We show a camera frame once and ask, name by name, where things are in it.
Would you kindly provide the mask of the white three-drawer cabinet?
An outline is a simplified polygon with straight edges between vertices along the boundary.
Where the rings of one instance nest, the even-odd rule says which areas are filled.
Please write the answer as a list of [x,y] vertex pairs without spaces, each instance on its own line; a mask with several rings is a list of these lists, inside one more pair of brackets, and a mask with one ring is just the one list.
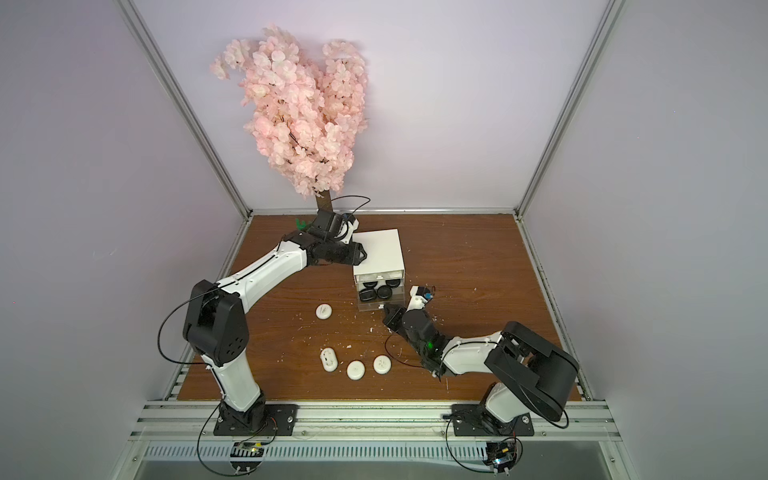
[[405,263],[397,229],[369,231],[353,234],[352,239],[364,246],[366,259],[353,267],[354,284],[379,279],[402,278],[405,281]]

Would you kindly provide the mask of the white round earphone case top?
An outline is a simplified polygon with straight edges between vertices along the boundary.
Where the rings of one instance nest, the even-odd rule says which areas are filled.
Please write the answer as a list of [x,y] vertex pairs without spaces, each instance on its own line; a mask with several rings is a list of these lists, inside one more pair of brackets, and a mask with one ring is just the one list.
[[333,309],[327,303],[323,303],[323,304],[318,305],[316,310],[315,310],[315,315],[320,320],[327,320],[327,319],[329,319],[331,317],[332,313],[333,313]]

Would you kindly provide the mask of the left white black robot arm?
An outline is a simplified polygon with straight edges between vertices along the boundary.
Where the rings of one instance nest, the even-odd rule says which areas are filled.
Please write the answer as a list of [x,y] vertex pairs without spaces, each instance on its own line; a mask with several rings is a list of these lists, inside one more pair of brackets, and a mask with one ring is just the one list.
[[352,213],[320,209],[308,226],[284,235],[267,254],[215,283],[202,280],[192,290],[183,338],[216,380],[226,421],[254,431],[266,421],[265,395],[251,372],[246,348],[246,314],[273,288],[310,266],[358,266],[367,258],[352,240],[359,221]]

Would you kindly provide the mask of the clear drawer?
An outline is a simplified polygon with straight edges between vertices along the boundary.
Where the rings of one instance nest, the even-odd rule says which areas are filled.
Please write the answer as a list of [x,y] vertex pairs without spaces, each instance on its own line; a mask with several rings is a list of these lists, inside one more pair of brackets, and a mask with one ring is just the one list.
[[405,281],[402,278],[379,279],[356,284],[359,311],[383,309],[387,304],[403,305],[406,302]]

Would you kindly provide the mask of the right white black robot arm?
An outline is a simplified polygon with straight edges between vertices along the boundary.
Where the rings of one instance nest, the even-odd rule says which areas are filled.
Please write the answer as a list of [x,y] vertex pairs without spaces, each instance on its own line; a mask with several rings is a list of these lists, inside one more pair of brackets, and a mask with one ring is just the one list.
[[527,326],[511,321],[491,335],[462,338],[441,333],[425,309],[384,307],[383,324],[406,340],[420,366],[438,379],[474,373],[495,378],[482,400],[454,404],[447,419],[457,435],[532,435],[533,415],[566,429],[566,405],[579,364]]

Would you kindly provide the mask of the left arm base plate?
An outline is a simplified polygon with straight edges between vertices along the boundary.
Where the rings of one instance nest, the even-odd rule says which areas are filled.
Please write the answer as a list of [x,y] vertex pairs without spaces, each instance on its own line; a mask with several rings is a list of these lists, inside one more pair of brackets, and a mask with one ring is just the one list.
[[254,404],[240,412],[226,403],[218,408],[215,436],[285,436],[293,434],[299,407],[296,404]]

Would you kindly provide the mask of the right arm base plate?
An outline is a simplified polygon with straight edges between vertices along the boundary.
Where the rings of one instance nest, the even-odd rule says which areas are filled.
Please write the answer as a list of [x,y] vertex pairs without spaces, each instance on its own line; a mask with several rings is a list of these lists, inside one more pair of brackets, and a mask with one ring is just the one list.
[[493,416],[481,404],[457,403],[442,418],[452,424],[455,436],[484,437],[532,437],[535,434],[533,422],[528,413],[518,415],[509,421]]

